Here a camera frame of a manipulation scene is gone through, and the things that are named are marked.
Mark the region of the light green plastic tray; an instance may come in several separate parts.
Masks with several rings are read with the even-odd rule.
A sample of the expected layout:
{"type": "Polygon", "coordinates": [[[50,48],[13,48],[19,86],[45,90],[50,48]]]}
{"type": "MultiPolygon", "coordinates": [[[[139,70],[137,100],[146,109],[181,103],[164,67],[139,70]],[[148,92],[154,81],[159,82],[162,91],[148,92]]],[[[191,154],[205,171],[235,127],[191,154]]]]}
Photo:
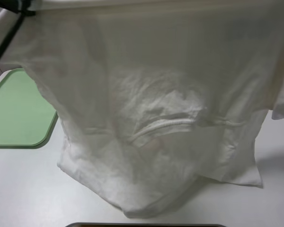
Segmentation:
{"type": "Polygon", "coordinates": [[[58,115],[23,69],[0,80],[0,148],[40,148],[53,132],[58,115]]]}

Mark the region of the white short sleeve shirt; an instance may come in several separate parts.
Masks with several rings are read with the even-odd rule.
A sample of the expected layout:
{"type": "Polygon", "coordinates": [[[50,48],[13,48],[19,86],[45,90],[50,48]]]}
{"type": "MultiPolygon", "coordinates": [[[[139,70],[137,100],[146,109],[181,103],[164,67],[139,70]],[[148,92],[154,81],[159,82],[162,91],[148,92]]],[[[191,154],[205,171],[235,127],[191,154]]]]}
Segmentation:
{"type": "Polygon", "coordinates": [[[284,0],[45,10],[3,60],[57,111],[59,168],[127,217],[199,177],[262,186],[255,139],[268,110],[284,118],[284,0]]]}

